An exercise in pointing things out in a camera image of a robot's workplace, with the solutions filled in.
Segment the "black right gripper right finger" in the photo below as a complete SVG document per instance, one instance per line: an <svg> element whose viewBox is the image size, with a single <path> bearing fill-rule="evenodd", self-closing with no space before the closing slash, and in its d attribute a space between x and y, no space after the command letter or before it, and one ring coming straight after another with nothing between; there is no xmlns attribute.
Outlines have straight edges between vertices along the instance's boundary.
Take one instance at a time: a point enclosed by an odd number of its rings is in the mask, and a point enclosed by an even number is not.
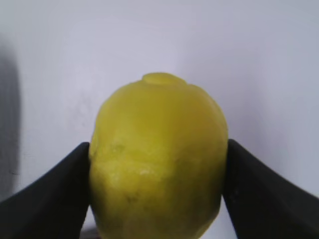
<svg viewBox="0 0 319 239"><path fill-rule="evenodd" d="M319 199L231 139L223 198L239 239L317 239Z"/></svg>

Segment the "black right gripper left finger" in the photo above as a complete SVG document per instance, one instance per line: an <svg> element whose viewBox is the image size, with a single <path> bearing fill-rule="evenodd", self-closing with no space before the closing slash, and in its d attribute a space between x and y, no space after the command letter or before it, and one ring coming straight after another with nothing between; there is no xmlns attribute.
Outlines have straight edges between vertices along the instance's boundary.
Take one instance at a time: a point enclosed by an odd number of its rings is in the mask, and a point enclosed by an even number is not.
<svg viewBox="0 0 319 239"><path fill-rule="evenodd" d="M89 143L0 204L2 239L78 239L89 207Z"/></svg>

